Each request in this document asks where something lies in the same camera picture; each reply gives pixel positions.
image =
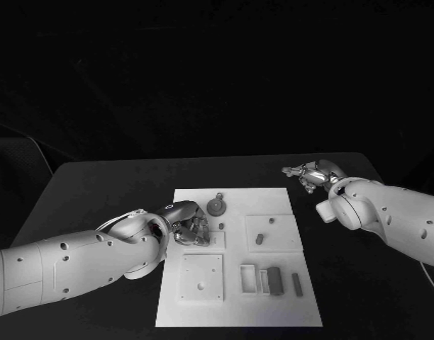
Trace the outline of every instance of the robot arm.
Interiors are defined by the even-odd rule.
[[[350,230],[374,232],[387,246],[434,266],[434,196],[347,177],[328,161],[282,172],[299,176],[308,193],[325,188],[328,199],[317,205],[325,223],[337,219]]]
[[[171,232],[179,244],[208,246],[207,218],[195,202],[175,202],[159,213],[139,209],[107,232],[98,228],[0,250],[0,316],[74,298],[122,276],[149,274],[166,258]],[[197,235],[201,222],[204,237]]]

